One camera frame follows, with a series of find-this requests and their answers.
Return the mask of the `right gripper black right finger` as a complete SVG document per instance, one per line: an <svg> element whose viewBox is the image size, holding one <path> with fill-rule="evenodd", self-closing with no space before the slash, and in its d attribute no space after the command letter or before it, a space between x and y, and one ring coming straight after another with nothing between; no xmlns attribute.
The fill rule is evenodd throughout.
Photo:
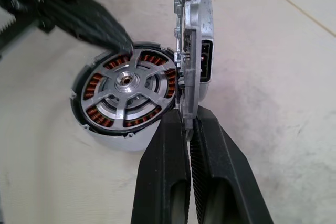
<svg viewBox="0 0 336 224"><path fill-rule="evenodd" d="M198 108L190 140L198 224L274 224L251 166L209 109Z"/></svg>

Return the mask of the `silver motor lid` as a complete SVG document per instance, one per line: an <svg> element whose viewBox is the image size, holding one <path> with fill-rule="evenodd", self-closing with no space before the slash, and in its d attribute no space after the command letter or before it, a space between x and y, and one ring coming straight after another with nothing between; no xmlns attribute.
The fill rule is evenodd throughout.
<svg viewBox="0 0 336 224"><path fill-rule="evenodd" d="M198 104L204 100L212 78L214 19L212 0L174 0L176 14L176 106L186 139L191 140Z"/></svg>

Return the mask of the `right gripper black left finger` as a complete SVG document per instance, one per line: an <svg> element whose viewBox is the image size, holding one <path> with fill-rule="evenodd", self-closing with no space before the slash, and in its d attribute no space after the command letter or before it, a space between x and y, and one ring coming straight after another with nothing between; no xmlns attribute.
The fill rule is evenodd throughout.
<svg viewBox="0 0 336 224"><path fill-rule="evenodd" d="M139 163L131 224L187 224L191 171L179 110L163 115Z"/></svg>

